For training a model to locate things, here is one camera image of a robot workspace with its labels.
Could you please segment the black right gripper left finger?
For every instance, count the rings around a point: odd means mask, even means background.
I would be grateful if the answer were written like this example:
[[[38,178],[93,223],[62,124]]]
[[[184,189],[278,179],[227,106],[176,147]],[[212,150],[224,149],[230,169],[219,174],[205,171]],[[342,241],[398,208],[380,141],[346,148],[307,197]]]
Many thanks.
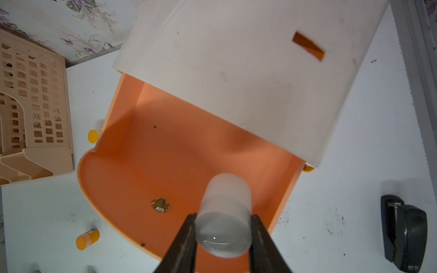
[[[154,273],[194,273],[197,246],[196,213],[186,217],[166,255]]]

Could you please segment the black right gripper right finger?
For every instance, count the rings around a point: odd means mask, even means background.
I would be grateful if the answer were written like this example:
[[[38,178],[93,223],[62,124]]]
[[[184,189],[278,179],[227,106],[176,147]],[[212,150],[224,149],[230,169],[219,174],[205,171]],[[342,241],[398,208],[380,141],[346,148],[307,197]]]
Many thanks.
[[[250,273],[292,273],[258,215],[251,216]]]

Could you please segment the white paint can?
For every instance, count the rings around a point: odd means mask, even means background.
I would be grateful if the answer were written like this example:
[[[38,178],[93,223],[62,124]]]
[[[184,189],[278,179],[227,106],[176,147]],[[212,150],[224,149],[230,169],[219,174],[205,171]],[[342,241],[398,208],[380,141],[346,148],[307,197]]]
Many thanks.
[[[196,216],[196,240],[213,256],[240,257],[252,245],[251,216],[248,183],[234,174],[218,174],[209,182]]]

